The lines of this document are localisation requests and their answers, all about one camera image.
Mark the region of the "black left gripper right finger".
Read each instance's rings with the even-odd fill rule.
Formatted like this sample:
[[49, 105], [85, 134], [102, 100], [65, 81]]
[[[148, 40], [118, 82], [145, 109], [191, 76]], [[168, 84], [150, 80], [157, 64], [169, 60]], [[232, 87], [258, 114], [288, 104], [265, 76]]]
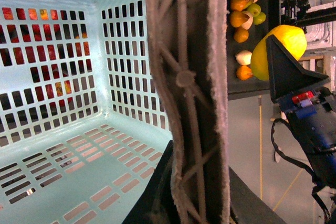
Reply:
[[230, 217], [234, 223], [286, 223], [229, 168]]

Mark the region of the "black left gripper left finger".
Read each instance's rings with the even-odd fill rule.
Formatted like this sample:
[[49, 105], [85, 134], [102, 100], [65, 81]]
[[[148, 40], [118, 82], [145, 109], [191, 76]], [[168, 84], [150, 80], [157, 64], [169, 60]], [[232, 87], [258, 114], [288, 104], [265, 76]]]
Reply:
[[171, 194], [173, 141], [169, 141], [144, 192], [123, 223], [172, 223], [175, 205]]

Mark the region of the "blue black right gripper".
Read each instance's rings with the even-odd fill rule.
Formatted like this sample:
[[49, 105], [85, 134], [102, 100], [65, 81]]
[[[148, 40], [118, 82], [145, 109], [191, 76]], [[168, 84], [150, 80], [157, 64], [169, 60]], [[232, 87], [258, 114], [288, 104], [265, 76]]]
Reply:
[[270, 95], [279, 103], [308, 162], [335, 187], [335, 94], [326, 74], [305, 69], [275, 35], [266, 39]]

